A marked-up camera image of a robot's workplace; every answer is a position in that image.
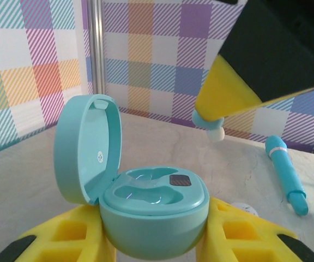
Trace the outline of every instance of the white ball tip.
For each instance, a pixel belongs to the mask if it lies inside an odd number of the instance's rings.
[[[225,131],[223,127],[207,131],[208,137],[212,142],[219,142],[225,138]]]

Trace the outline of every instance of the metal pole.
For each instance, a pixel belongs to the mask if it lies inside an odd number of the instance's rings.
[[[104,9],[101,0],[87,0],[90,60],[94,94],[105,93]]]

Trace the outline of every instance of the white object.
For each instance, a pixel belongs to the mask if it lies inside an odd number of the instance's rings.
[[[287,149],[285,147],[281,147],[281,146],[278,146],[278,147],[274,147],[272,148],[272,150],[270,151],[270,153],[268,154],[269,157],[271,157],[272,153],[277,151],[277,150],[283,150],[283,151],[286,151],[287,152]]]
[[[225,138],[225,131],[223,127],[219,129],[207,130],[207,135],[212,142],[219,142]]]
[[[231,204],[232,206],[238,208],[238,209],[241,209],[249,214],[252,214],[254,216],[259,216],[258,213],[256,212],[255,209],[253,209],[250,205],[248,204],[245,204],[245,203],[232,203]]]

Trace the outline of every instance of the teal cylindrical object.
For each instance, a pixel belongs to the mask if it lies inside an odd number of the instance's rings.
[[[273,135],[267,138],[265,149],[273,162],[287,201],[298,215],[305,216],[309,211],[307,195],[289,158],[287,145],[280,137]]]

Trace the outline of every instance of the plaid wall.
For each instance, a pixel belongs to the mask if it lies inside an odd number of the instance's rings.
[[[0,0],[0,150],[56,124],[83,93],[78,26],[72,0]]]
[[[196,96],[244,4],[104,0],[107,94],[122,112],[193,127]],[[279,135],[311,151],[314,92],[228,117],[224,128],[261,142]]]

